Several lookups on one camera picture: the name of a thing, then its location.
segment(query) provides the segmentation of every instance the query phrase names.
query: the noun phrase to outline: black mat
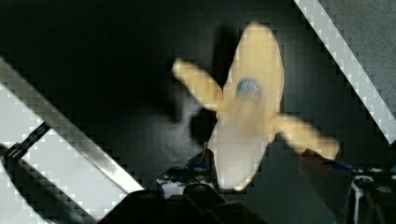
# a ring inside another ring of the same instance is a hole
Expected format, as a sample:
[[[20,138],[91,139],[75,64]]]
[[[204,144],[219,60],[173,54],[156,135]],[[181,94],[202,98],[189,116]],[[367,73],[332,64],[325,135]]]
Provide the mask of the black mat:
[[[184,164],[216,123],[172,78],[194,61],[224,83],[241,32],[267,24],[279,42],[283,111],[343,143],[345,164],[394,163],[393,151],[344,75],[290,0],[12,1],[0,7],[0,52],[14,68],[148,189]],[[254,186],[226,195],[269,223],[332,223],[280,138]]]

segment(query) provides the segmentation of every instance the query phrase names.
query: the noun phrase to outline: white panel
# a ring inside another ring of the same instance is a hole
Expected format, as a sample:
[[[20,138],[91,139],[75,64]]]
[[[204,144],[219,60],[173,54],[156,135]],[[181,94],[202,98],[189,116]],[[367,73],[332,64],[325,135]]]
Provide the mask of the white panel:
[[[22,158],[96,220],[126,194],[67,143],[49,130]]]
[[[47,223],[19,194],[2,162],[0,162],[0,223]]]
[[[0,143],[21,142],[43,120],[0,82]]]

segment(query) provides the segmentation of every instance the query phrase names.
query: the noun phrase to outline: white stripe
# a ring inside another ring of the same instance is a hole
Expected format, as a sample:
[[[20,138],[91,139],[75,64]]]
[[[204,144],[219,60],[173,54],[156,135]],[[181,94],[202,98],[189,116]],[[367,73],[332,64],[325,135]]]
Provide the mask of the white stripe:
[[[388,142],[396,140],[396,120],[345,39],[318,0],[294,0],[361,98]]]

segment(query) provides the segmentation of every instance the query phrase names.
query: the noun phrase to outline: black surface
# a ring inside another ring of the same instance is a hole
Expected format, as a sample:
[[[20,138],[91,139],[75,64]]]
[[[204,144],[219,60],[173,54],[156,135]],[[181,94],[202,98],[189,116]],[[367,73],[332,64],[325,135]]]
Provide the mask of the black surface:
[[[275,33],[285,67],[283,111],[343,145],[345,164],[395,162],[330,54],[290,0],[10,1],[0,6],[0,52],[47,99],[148,189],[202,149],[216,123],[172,78],[176,57],[224,82],[250,21]],[[241,201],[269,223],[334,216],[277,138]]]

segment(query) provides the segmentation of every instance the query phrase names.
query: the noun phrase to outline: gray surface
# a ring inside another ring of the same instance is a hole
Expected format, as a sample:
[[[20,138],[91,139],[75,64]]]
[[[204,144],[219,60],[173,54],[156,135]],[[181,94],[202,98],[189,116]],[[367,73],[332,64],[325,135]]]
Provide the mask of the gray surface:
[[[396,117],[396,1],[319,2]]]
[[[195,156],[216,122],[166,64],[175,57],[194,60],[225,80],[220,54],[233,56],[233,41],[253,20],[276,32],[286,72],[285,113],[335,135],[344,143],[338,159],[345,163],[395,161],[291,1],[30,4],[8,3],[0,13],[6,60],[15,59],[30,83],[146,188],[155,189],[160,173]],[[278,139],[254,187],[227,199],[247,203],[269,223],[331,223],[333,215],[300,174],[295,156]]]

